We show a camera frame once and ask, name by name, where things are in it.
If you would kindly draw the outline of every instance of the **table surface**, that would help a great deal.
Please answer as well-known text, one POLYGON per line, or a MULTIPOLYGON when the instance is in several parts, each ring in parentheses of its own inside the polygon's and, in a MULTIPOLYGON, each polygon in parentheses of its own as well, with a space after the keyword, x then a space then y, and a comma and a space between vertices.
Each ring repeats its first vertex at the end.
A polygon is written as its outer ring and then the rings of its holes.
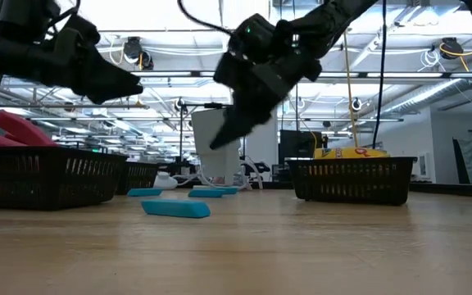
POLYGON ((472 198, 243 192, 202 220, 147 216, 140 199, 0 211, 0 294, 472 294, 472 198))

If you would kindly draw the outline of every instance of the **blue foam block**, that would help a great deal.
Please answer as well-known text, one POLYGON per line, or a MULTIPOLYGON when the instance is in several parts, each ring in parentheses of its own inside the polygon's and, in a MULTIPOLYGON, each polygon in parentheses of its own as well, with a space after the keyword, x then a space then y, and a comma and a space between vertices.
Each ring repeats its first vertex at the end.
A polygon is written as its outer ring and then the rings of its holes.
POLYGON ((127 193, 129 197, 151 197, 159 196, 163 192, 161 188, 132 188, 127 193))
POLYGON ((223 191, 223 194, 236 194, 239 189, 236 187, 226 187, 226 188, 215 188, 223 191))
POLYGON ((190 200, 144 200, 141 206, 145 213, 158 216, 203 218, 211 215, 205 202, 190 200))
POLYGON ((193 189, 188 193, 189 197, 223 197, 223 190, 221 189, 193 189))

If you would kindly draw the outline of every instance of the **basket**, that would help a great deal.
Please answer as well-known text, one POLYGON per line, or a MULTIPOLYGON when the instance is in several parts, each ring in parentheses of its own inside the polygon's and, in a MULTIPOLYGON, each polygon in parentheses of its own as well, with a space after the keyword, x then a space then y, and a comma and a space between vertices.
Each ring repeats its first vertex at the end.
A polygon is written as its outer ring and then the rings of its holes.
POLYGON ((126 162, 116 190, 118 195, 126 195, 131 188, 151 188, 157 176, 157 164, 126 162))
POLYGON ((0 147, 0 208, 53 211, 110 201, 125 159, 63 147, 0 147))
POLYGON ((288 161, 298 198, 400 206, 407 201, 414 157, 288 161))

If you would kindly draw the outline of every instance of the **computer monitor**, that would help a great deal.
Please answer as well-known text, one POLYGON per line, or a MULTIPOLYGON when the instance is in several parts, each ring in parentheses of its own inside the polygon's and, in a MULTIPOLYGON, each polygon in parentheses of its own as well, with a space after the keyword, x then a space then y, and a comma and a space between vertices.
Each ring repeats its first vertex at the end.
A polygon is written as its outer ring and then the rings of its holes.
POLYGON ((202 163, 202 172, 206 177, 224 177, 225 185, 232 185, 234 175, 240 171, 239 148, 236 140, 224 147, 213 150, 209 147, 212 139, 224 123, 224 111, 195 111, 193 121, 194 142, 196 153, 202 163))
POLYGON ((296 130, 279 131, 279 164, 284 163, 285 158, 312 158, 316 147, 321 148, 323 141, 320 133, 296 130))

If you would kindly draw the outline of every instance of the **ceiling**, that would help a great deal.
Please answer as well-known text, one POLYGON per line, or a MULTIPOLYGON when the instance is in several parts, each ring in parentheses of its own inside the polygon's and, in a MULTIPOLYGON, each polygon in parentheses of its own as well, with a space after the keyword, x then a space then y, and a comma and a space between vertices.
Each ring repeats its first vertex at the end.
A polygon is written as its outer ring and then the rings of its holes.
MULTIPOLYGON (((291 20, 304 16, 314 7, 316 0, 285 1, 284 5, 274 7, 269 0, 184 0, 189 12, 198 19, 225 28, 235 29, 243 20, 254 13, 260 13, 275 23, 280 17, 291 20)), ((406 1, 388 1, 388 41, 386 71, 405 73, 428 73, 439 71, 464 71, 459 60, 447 61, 438 58, 438 50, 430 52, 432 46, 438 46, 444 37, 456 37, 466 52, 472 52, 472 15, 455 0, 431 1, 432 7, 407 7, 406 1), (395 20, 406 19, 405 26, 396 27, 395 20)), ((74 4, 71 0, 59 0, 62 9, 74 4)), ((142 94, 116 99, 107 104, 117 108, 35 108, 29 109, 24 116, 31 117, 144 117, 150 121, 113 121, 82 120, 76 121, 42 121, 42 126, 62 136, 70 135, 75 140, 79 136, 95 135, 95 138, 110 136, 110 145, 116 150, 139 152, 146 150, 154 155, 170 157, 175 155, 175 137, 178 134, 179 121, 162 118, 175 118, 175 102, 182 99, 187 103, 221 102, 231 103, 230 91, 223 85, 215 84, 210 77, 186 78, 175 77, 186 75, 187 71, 198 70, 210 72, 216 68, 220 54, 225 50, 227 37, 193 23, 183 16, 176 1, 155 0, 82 0, 80 15, 92 21, 100 31, 101 41, 97 45, 103 58, 126 70, 136 71, 137 66, 129 64, 122 58, 122 44, 128 37, 141 37, 143 49, 153 61, 154 70, 150 74, 160 77, 144 78, 145 90, 142 94), (114 136, 130 138, 113 138, 114 136)), ((351 71, 377 73, 380 70, 381 46, 380 27, 382 25, 380 5, 369 9, 362 17, 355 20, 347 34, 348 55, 351 71)), ((340 46, 343 37, 335 47, 321 59, 324 72, 343 74, 346 70, 344 51, 340 46)), ((470 68, 472 55, 466 57, 470 68)), ((299 116, 306 118, 343 118, 348 117, 348 86, 345 76, 341 78, 323 78, 318 83, 300 83, 291 92, 293 104, 298 104, 299 116)), ((440 81, 432 79, 388 79, 383 96, 387 105, 394 105, 399 97, 419 88, 423 84, 434 84, 440 81)), ((42 85, 6 79, 0 103, 6 105, 43 104, 46 106, 73 103, 88 105, 89 100, 74 95, 69 89, 47 88, 42 85)), ((472 96, 472 90, 466 95, 472 96)), ((379 79, 353 79, 351 94, 359 98, 365 107, 373 107, 379 92, 379 79)), ((445 104, 466 100, 463 95, 450 97, 438 107, 445 104)), ((284 118, 294 118, 293 107, 287 103, 283 109, 284 118)), ((385 116, 402 117, 401 113, 388 112, 385 116)), ((307 122, 313 131, 324 130, 321 120, 307 122)), ((344 123, 334 123, 331 130, 341 130, 344 123)), ((370 124, 365 124, 365 132, 370 132, 370 124)), ((284 128, 295 128, 295 124, 284 122, 284 128)), ((190 134, 192 129, 185 125, 190 134)), ((193 152, 192 139, 188 138, 188 152, 193 152)))

